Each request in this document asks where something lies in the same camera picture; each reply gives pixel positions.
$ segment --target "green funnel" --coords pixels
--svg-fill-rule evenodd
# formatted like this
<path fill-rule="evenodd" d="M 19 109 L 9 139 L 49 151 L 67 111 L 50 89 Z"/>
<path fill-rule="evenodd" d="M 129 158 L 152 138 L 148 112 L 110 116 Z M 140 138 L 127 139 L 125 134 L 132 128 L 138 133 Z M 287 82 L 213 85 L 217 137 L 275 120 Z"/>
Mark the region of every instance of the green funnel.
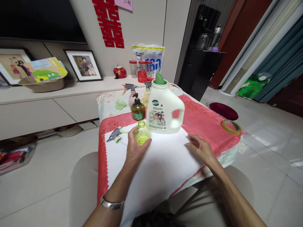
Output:
<path fill-rule="evenodd" d="M 161 73 L 156 73 L 156 79 L 155 79 L 155 84 L 158 85 L 163 85 L 164 84 L 164 79 Z"/>

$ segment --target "picture frame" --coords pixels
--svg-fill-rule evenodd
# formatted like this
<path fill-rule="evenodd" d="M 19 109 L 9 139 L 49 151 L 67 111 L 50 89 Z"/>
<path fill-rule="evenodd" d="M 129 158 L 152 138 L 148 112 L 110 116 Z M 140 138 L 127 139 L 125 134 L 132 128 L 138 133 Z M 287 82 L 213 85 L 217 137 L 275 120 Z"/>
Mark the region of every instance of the picture frame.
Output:
<path fill-rule="evenodd" d="M 18 82 L 29 76 L 23 64 L 33 60 L 26 48 L 0 47 L 0 76 L 10 86 L 21 86 Z"/>
<path fill-rule="evenodd" d="M 78 82 L 103 80 L 92 50 L 63 49 Z"/>

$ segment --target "pink sticky note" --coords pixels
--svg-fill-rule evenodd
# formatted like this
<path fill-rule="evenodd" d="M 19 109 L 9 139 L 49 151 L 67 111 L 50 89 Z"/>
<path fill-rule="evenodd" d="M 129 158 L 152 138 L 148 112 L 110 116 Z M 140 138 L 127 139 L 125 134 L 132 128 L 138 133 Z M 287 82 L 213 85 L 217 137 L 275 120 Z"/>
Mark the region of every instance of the pink sticky note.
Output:
<path fill-rule="evenodd" d="M 133 11 L 133 0 L 115 0 L 115 5 Z"/>

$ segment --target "hand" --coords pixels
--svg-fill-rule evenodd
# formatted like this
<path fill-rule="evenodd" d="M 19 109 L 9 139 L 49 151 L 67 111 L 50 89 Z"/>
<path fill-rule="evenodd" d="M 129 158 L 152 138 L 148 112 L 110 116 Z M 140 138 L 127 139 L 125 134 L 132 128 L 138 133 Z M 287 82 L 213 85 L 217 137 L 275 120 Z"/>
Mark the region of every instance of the hand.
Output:
<path fill-rule="evenodd" d="M 124 165 L 137 169 L 152 140 L 148 139 L 142 146 L 140 146 L 134 137 L 135 129 L 136 126 L 128 133 L 128 144 Z"/>
<path fill-rule="evenodd" d="M 188 138 L 190 142 L 185 146 L 189 151 L 194 153 L 198 159 L 203 161 L 205 165 L 209 167 L 209 165 L 218 162 L 211 146 L 206 140 L 198 135 L 188 135 Z"/>

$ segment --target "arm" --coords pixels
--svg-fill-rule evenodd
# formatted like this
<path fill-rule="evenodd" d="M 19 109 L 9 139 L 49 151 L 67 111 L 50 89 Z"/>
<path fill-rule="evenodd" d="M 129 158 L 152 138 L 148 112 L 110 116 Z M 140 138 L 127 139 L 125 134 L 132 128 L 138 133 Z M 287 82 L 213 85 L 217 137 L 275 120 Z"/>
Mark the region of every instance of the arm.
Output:
<path fill-rule="evenodd" d="M 142 146 L 136 143 L 134 138 L 135 127 L 128 133 L 128 144 L 124 166 L 117 175 L 112 186 L 104 198 L 108 202 L 122 202 L 134 177 L 134 174 L 151 143 L 147 140 Z M 118 210 L 111 210 L 99 204 L 89 216 L 83 227 L 118 227 L 121 222 L 123 207 Z"/>
<path fill-rule="evenodd" d="M 209 143 L 197 135 L 188 137 L 191 142 L 187 143 L 186 147 L 209 167 L 216 178 L 233 226 L 266 227 L 218 162 Z"/>

